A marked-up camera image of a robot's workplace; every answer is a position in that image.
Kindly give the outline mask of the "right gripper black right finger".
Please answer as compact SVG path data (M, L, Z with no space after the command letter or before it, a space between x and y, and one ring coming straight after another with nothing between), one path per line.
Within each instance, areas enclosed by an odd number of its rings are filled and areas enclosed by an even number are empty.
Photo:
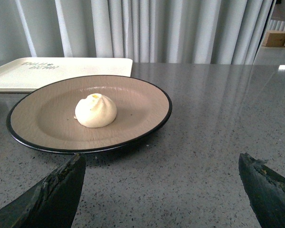
M238 160L250 206L263 228L285 228L285 178L247 153Z

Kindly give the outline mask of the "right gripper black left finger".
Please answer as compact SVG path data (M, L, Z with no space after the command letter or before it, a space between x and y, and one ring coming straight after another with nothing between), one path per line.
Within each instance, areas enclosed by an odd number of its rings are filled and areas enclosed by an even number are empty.
M69 228L81 197L84 157L75 155L0 209L0 228Z

